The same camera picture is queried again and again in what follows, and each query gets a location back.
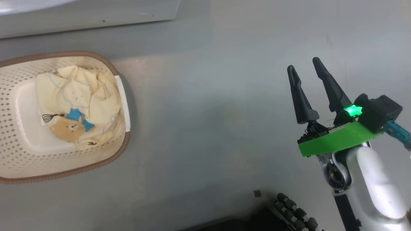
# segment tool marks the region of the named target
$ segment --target whisk print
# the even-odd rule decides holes
[[[47,123],[47,122],[50,122],[50,121],[53,119],[54,116],[61,116],[61,117],[63,117],[64,114],[54,114],[54,115],[44,114],[44,115],[42,115],[42,119],[43,119],[44,122]]]

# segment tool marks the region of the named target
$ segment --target gray floor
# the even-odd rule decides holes
[[[323,228],[343,230],[317,160],[298,151],[305,127],[286,68],[296,67],[320,122],[334,115],[314,56],[351,100],[365,92],[400,103],[398,121],[411,130],[410,15],[406,0],[183,0],[173,21],[1,40],[1,60],[101,54],[128,80],[136,105],[130,144],[115,162],[0,185],[1,230],[173,231],[245,214],[254,189],[284,192]],[[409,153],[388,136],[372,144],[410,195]]]

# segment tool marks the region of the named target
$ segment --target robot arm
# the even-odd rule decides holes
[[[313,59],[323,81],[329,108],[336,112],[334,127],[319,124],[295,68],[288,76],[297,123],[308,123],[306,133],[297,141],[301,154],[315,155],[333,196],[345,229],[411,230],[404,200],[392,183],[369,140],[386,132],[411,150],[411,136],[394,121],[402,107],[385,95],[368,99],[360,95],[351,103],[319,58]]]

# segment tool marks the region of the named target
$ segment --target yellow cloth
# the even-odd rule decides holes
[[[58,138],[75,143],[80,150],[116,139],[125,129],[120,94],[111,74],[63,67],[39,74],[36,89],[43,121]]]

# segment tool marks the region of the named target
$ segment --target basket handle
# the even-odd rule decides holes
[[[118,92],[120,93],[120,99],[121,99],[121,103],[123,106],[124,122],[126,124],[126,132],[129,132],[130,127],[131,127],[131,122],[130,122],[130,113],[129,113],[128,104],[127,104],[126,92],[124,91],[123,82],[121,81],[120,76],[116,75],[114,76],[114,78],[117,82]]]

